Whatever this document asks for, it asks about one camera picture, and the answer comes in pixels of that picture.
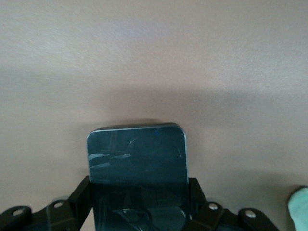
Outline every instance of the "phone screen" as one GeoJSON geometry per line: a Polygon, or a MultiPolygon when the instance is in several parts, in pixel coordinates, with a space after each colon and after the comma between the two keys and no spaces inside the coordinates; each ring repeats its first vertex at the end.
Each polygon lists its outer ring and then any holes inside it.
{"type": "Polygon", "coordinates": [[[176,124],[87,138],[97,231],[180,231],[189,219],[186,138],[176,124]]]}

